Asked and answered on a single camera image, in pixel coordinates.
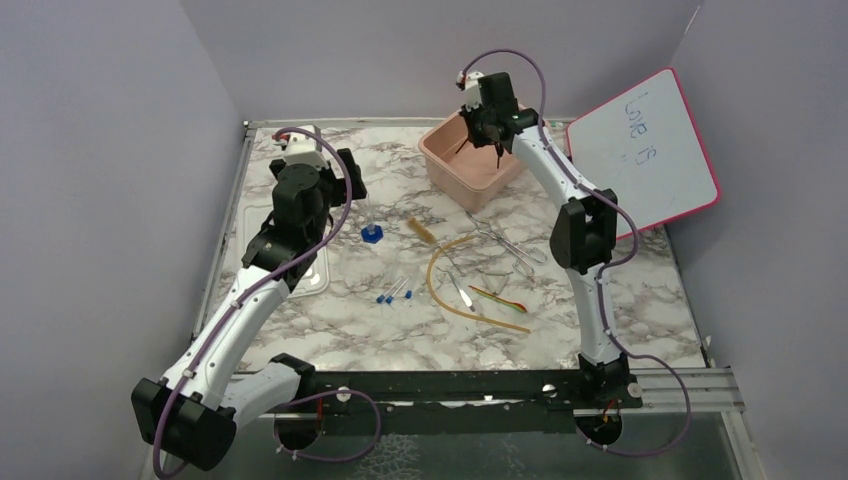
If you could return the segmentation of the blue base glass cylinder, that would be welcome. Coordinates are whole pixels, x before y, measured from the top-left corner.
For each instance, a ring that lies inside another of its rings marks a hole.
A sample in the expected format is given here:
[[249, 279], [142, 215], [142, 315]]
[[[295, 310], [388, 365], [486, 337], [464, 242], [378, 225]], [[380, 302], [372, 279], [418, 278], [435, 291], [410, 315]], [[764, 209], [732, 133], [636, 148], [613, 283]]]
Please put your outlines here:
[[370, 194], [358, 201], [358, 212], [361, 220], [360, 237], [364, 243], [374, 245], [384, 238], [384, 232], [379, 223], [379, 206]]

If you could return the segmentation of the metal crucible tongs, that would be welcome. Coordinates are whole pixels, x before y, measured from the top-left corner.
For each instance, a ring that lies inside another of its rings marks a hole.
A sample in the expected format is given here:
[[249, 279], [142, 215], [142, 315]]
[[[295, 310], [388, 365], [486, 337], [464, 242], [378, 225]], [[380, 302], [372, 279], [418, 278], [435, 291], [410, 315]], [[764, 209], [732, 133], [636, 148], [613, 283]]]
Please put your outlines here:
[[513, 257], [513, 271], [520, 276], [532, 278], [535, 274], [534, 266], [544, 265], [547, 262], [548, 257], [542, 250], [536, 247], [523, 247], [513, 242], [495, 223], [475, 217], [469, 212], [465, 215], [479, 233], [494, 240]]

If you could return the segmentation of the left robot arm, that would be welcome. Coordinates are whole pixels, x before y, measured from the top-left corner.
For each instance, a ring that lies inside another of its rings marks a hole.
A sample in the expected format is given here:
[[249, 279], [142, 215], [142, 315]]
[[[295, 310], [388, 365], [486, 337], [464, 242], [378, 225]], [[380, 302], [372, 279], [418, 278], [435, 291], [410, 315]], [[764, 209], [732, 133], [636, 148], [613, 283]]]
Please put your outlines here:
[[332, 155], [344, 171], [341, 178], [316, 148], [288, 148], [272, 161], [272, 211], [223, 303], [171, 367], [134, 387], [132, 407], [142, 439], [153, 448], [158, 478], [171, 479], [188, 465], [211, 470], [239, 429], [277, 405], [298, 411], [313, 401], [314, 366], [288, 354], [244, 380], [231, 378], [262, 325], [339, 232], [352, 202], [367, 195], [352, 152], [343, 148]]

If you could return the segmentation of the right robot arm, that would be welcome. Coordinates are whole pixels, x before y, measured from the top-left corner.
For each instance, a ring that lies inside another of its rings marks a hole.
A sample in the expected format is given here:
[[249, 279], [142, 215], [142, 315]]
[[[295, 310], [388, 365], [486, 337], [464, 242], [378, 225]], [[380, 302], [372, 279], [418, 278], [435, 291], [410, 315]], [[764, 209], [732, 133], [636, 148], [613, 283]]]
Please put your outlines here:
[[461, 73], [457, 86], [466, 95], [459, 113], [471, 144], [493, 146], [522, 162], [558, 210], [549, 248], [574, 293], [577, 393], [585, 404], [600, 407], [632, 381], [627, 356], [610, 337], [612, 302], [603, 290], [603, 269], [617, 241], [617, 196], [598, 189], [566, 159], [539, 113], [520, 106], [507, 73]]

